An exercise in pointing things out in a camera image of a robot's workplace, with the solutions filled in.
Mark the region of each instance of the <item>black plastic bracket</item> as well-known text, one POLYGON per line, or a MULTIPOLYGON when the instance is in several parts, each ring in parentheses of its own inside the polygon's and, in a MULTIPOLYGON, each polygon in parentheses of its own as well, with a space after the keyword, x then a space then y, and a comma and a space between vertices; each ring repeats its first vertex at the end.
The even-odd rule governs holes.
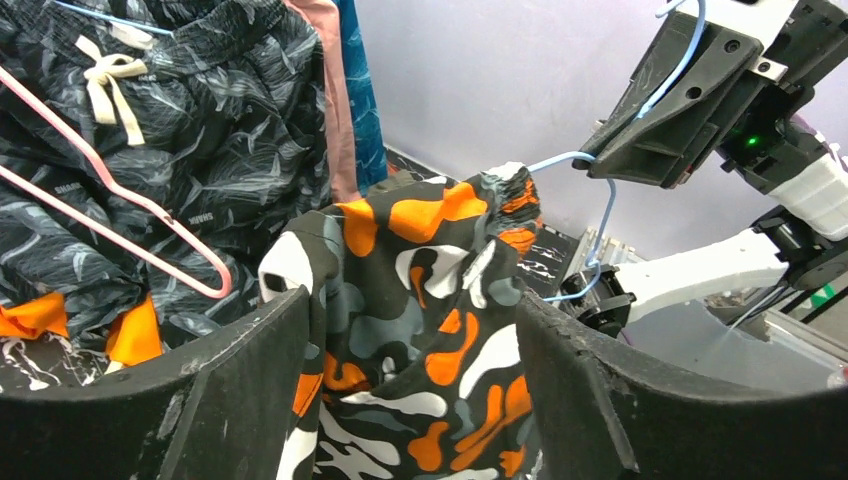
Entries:
MULTIPOLYGON (((611 265, 601 266, 601 276, 594 287, 584 296, 563 302, 560 310, 572 315, 584 325, 611 337, 617 337, 627 325, 630 304, 636 300, 632 293, 625 292, 615 278, 618 269, 611 265)), ((583 291, 592 281, 596 271, 585 270, 569 276, 562 284, 562 291, 575 294, 583 291)))
POLYGON ((795 290, 818 290, 848 272, 848 239, 831 242, 783 207, 775 207, 753 224, 780 249, 789 264, 783 281, 795 290))
POLYGON ((825 0, 802 0, 765 55, 786 65, 786 74, 760 92, 718 148, 722 168, 761 193, 828 153, 793 116, 813 99, 816 83, 848 58, 848 15, 825 0))
MULTIPOLYGON (((633 119, 685 52, 695 19, 672 13, 631 76, 610 118, 583 151, 596 157, 589 176, 673 188, 685 182, 716 148, 769 80, 748 71, 762 44, 707 24, 695 57, 680 80, 642 119, 633 119)), ((573 166, 588 170, 589 163, 573 166)))

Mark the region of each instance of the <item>white drawstring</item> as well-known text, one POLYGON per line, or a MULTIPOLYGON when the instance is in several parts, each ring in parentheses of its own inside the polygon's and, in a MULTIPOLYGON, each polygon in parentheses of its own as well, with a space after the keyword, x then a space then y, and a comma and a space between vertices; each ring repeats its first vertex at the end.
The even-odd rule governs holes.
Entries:
POLYGON ((144 75, 147 73, 147 65, 137 58, 120 53, 104 57, 100 54, 97 45, 83 36, 77 39, 76 46, 96 62, 84 74, 85 79, 88 80, 86 90, 91 98, 94 119, 97 123, 104 125, 117 125, 118 120, 115 118, 115 109, 117 109, 124 130, 127 132, 127 143, 133 146, 144 145, 144 136, 138 125, 138 119, 124 98, 124 94, 121 93, 121 89, 118 88, 116 79, 144 75), (109 94, 106 93, 107 84, 112 86, 112 100, 109 100, 109 94))

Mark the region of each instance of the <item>dark leaf print garment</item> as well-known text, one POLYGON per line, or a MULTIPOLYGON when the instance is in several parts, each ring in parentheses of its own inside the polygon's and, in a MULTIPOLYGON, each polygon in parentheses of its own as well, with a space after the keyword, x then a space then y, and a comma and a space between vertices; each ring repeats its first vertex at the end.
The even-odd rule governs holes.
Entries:
MULTIPOLYGON (((0 182, 0 301, 19 305, 59 292, 71 338, 98 348, 99 327, 150 291, 173 348, 255 309, 256 269, 272 241, 290 219, 329 203, 321 44, 279 0, 72 3, 173 34, 133 43, 107 22, 51 1, 0 0, 0 62, 97 149, 118 183, 209 245, 229 266, 234 290, 206 298, 0 182), (101 82, 115 98, 117 124, 93 111, 87 72, 95 60, 78 46, 81 38, 104 57, 126 55, 146 67, 101 82), (143 144, 128 145, 118 95, 143 144)), ((2 86, 0 164, 195 278, 220 284, 199 254, 109 193, 82 154, 2 86)))

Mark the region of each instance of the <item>orange fabric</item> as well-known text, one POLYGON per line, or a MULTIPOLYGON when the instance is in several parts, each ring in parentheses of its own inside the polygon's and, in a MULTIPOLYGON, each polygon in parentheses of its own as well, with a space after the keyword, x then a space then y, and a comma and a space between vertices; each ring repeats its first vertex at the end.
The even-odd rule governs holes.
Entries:
POLYGON ((337 392, 359 391, 368 384, 367 377, 356 365, 344 363, 339 365, 336 357, 329 353, 324 356, 324 385, 337 392))
POLYGON ((459 333, 462 328, 462 321, 459 318, 459 310, 453 309, 445 317, 445 321, 439 326, 439 331, 442 333, 459 333))
POLYGON ((409 442, 407 451, 418 463, 418 468, 425 472, 434 472, 442 466, 442 447, 439 440, 448 430, 447 422, 434 422, 427 429, 427 434, 409 442))
MULTIPOLYGON (((67 324, 65 298, 60 293, 48 293, 17 307, 0 307, 0 337, 36 340, 44 332, 52 332, 68 338, 67 324)), ((153 299, 148 295, 144 303, 112 324, 106 354, 131 367, 162 353, 159 322, 153 299)))
POLYGON ((162 353, 153 297, 147 295, 144 303, 112 324, 109 340, 106 342, 106 354, 114 362, 133 367, 162 353))
POLYGON ((524 463, 524 456, 526 454, 527 447, 521 447, 521 450, 517 452, 506 451, 501 453, 501 467, 503 467, 507 477, 512 478, 518 473, 518 469, 524 463))
MULTIPOLYGON (((477 317, 471 312, 466 313, 465 317, 465 341, 459 347, 459 350, 456 352, 431 353, 427 355, 427 360, 424 362, 427 375, 436 385, 446 387, 456 381, 457 377, 459 377, 459 371, 465 355, 477 340, 477 334, 480 331, 480 324, 477 322, 477 317)), ((451 321, 450 317, 448 317, 448 320, 445 320, 445 323, 449 321, 451 321)), ((455 328, 454 325, 447 325, 446 327, 448 329, 455 328)))
POLYGON ((424 277, 424 267, 412 267, 409 269, 409 279, 415 287, 415 292, 418 293, 418 305, 426 309, 424 304, 424 289, 421 288, 421 279, 424 277))
POLYGON ((512 228, 504 230, 498 235, 507 245, 518 252, 519 257, 524 257, 536 242, 536 234, 527 228, 512 228))
POLYGON ((368 256, 377 244, 374 209, 364 198, 355 202, 340 203, 338 207, 345 215, 345 244, 357 257, 368 256))
POLYGON ((520 197, 513 198, 505 203, 501 207, 501 210, 506 213, 513 213, 529 203, 539 204, 539 197, 536 195, 536 188, 532 179, 527 179, 527 182, 524 184, 524 193, 520 197))
POLYGON ((456 444, 459 456, 451 462, 451 469, 461 472, 468 468, 504 427, 518 420, 522 415, 530 413, 531 410, 530 392, 527 391, 524 375, 512 382, 507 388, 506 396, 503 394, 502 387, 492 385, 489 388, 486 422, 479 430, 456 444))
POLYGON ((392 206, 389 230, 414 243, 427 243, 433 239, 442 222, 458 222, 479 217, 489 205, 477 198, 474 187, 461 182, 445 190, 442 200, 400 200, 392 206))
POLYGON ((294 393, 294 403, 292 403, 292 412, 298 417, 306 414, 309 407, 312 405, 312 400, 315 395, 321 390, 321 380, 324 378, 323 373, 318 375, 309 375, 301 373, 297 381, 297 390, 294 393))
POLYGON ((0 336, 35 340, 44 332, 68 337, 65 299, 49 293, 12 308, 0 307, 0 336))

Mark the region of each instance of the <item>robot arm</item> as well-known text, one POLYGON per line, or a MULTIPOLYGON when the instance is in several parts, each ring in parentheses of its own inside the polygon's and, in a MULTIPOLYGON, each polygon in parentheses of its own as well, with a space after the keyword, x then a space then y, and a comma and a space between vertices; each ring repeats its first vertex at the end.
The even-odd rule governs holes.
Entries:
MULTIPOLYGON (((584 145, 594 178, 675 188, 717 151, 781 206, 733 238, 639 264, 606 266, 596 287, 564 308, 615 335, 660 308, 745 287, 821 288, 848 270, 848 173, 794 114, 848 57, 848 16, 826 0, 710 0, 688 70, 648 114, 644 100, 694 30, 684 3, 665 22, 610 118, 584 145)), ((581 291, 594 275, 566 280, 581 291)))

